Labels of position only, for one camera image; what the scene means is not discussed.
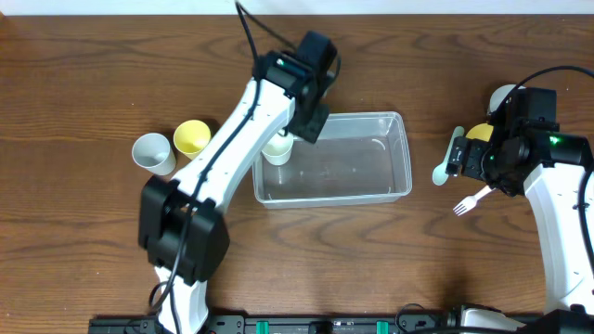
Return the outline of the yellow plastic bowl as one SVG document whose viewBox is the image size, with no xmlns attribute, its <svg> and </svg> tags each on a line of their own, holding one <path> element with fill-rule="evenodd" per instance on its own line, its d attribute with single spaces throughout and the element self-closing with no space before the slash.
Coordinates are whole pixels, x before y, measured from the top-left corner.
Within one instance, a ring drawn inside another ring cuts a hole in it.
<svg viewBox="0 0 594 334">
<path fill-rule="evenodd" d="M 494 127 L 486 122 L 473 126 L 470 131 L 465 134 L 468 139 L 478 139 L 488 142 L 493 134 Z"/>
</svg>

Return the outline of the cream plastic cup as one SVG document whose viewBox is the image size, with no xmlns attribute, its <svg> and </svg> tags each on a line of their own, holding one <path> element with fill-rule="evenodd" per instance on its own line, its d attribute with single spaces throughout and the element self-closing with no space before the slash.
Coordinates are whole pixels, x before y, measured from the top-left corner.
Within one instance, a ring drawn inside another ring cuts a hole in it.
<svg viewBox="0 0 594 334">
<path fill-rule="evenodd" d="M 265 145 L 262 154 L 274 166 L 285 164 L 291 157 L 294 138 L 292 134 L 275 134 Z"/>
</svg>

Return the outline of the grey plastic bowl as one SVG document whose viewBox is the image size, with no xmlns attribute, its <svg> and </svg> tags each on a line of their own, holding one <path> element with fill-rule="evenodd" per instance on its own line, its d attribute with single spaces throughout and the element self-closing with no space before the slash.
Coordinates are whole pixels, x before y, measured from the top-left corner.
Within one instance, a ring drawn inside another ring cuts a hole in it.
<svg viewBox="0 0 594 334">
<path fill-rule="evenodd" d="M 507 96 L 507 94 L 514 88 L 514 84 L 505 84 L 500 86 L 495 92 L 491 95 L 487 114 L 490 115 L 497 110 L 501 102 Z"/>
</svg>

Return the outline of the yellow plastic cup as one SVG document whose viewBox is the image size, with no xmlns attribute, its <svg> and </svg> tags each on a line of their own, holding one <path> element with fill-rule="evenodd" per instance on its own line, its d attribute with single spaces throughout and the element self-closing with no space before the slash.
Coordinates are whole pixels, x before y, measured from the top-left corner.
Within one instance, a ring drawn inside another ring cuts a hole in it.
<svg viewBox="0 0 594 334">
<path fill-rule="evenodd" d="M 175 129 L 174 146 L 190 160 L 194 160 L 209 144 L 211 138 L 211 130 L 205 122 L 189 120 Z"/>
</svg>

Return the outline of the grey plastic cup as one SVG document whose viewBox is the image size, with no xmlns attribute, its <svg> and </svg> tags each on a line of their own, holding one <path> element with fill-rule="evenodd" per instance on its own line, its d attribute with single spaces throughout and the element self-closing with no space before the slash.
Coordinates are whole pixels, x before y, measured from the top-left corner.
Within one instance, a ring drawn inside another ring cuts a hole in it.
<svg viewBox="0 0 594 334">
<path fill-rule="evenodd" d="M 170 174 L 176 167 L 176 158 L 169 140 L 161 134 L 140 136 L 132 147 L 136 165 L 156 175 Z"/>
</svg>

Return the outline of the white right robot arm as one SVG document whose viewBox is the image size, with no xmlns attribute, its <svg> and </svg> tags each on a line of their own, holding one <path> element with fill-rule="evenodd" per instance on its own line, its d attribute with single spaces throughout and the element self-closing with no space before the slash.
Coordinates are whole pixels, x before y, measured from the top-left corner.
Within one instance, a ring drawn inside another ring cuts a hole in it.
<svg viewBox="0 0 594 334">
<path fill-rule="evenodd" d="M 529 201 L 545 270 L 547 312 L 593 312 L 593 154 L 588 140 L 562 133 L 557 94 L 506 84 L 491 96 L 486 132 L 456 137 L 445 171 Z"/>
</svg>

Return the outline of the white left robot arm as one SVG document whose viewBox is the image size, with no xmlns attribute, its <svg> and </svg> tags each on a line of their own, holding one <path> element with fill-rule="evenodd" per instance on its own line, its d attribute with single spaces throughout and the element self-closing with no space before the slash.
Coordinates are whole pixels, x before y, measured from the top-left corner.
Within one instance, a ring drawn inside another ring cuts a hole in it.
<svg viewBox="0 0 594 334">
<path fill-rule="evenodd" d="M 140 195 L 138 244 L 160 278 L 152 304 L 164 329 L 198 333 L 208 280 L 230 238 L 224 214 L 240 181 L 278 133 L 315 143 L 329 117 L 321 98 L 336 80 L 332 41 L 308 32 L 296 51 L 256 59 L 240 102 L 199 156 L 171 180 L 151 177 Z"/>
</svg>

